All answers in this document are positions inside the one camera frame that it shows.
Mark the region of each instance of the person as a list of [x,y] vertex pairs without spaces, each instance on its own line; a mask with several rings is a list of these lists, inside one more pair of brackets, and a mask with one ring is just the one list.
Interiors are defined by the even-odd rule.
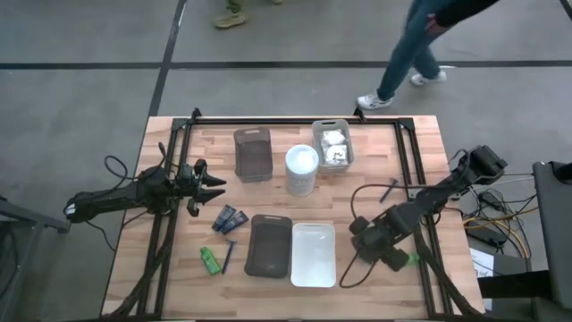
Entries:
[[498,0],[413,0],[409,8],[406,26],[385,70],[382,83],[374,94],[357,98],[357,105],[365,110],[389,107],[395,90],[403,82],[411,65],[418,74],[410,78],[412,85],[447,80],[429,45],[440,35]]
[[[282,0],[272,0],[273,4],[282,4]],[[213,24],[218,29],[228,29],[240,26],[247,21],[247,15],[242,11],[242,0],[226,0],[227,13],[214,18]]]

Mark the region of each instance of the green object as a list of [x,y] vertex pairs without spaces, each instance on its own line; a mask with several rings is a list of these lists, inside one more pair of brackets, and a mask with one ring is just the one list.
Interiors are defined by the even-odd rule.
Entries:
[[200,258],[203,259],[203,263],[205,263],[208,274],[217,275],[221,272],[221,266],[218,265],[213,252],[208,247],[202,247],[200,249]]
[[410,253],[409,254],[409,260],[408,260],[408,263],[406,264],[406,266],[416,265],[419,262],[419,259],[420,259],[419,254]]

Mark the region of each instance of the white sneaker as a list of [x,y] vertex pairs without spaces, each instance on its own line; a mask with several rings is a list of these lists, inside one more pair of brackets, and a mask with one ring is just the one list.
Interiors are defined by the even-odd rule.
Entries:
[[357,105],[359,108],[366,110],[389,107],[391,102],[393,102],[393,97],[386,101],[382,101],[379,97],[377,97],[377,94],[369,94],[357,98]]
[[431,83],[442,83],[447,80],[447,74],[444,71],[440,71],[436,78],[430,80],[423,77],[421,74],[415,74],[411,76],[409,81],[413,86],[424,86]]

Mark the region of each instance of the blue jeans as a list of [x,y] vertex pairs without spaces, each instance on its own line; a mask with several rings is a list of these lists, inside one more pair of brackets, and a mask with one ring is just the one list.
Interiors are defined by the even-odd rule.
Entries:
[[429,45],[437,37],[430,36],[425,31],[425,26],[428,22],[428,14],[437,13],[452,1],[413,0],[403,35],[393,49],[390,63],[377,89],[377,96],[381,100],[388,100],[395,95],[395,90],[407,76],[411,65],[427,79],[434,79],[439,75],[439,65],[429,49]]

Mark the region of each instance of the shoe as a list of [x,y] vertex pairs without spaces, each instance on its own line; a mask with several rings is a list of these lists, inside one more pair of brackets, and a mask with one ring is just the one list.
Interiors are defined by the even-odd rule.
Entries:
[[247,21],[247,15],[243,12],[230,13],[228,12],[224,16],[215,18],[213,24],[218,29],[228,29],[236,26],[240,26]]
[[359,108],[365,110],[375,110],[378,108],[389,107],[391,102],[393,102],[393,97],[386,101],[382,101],[379,97],[377,97],[377,94],[369,94],[357,98],[357,105]]
[[424,86],[427,84],[431,84],[431,83],[442,83],[445,82],[447,80],[447,74],[444,71],[440,71],[439,74],[437,75],[436,78],[434,79],[427,79],[425,77],[423,77],[421,74],[415,74],[413,76],[411,76],[411,78],[409,79],[409,81],[411,82],[411,84],[413,86]]

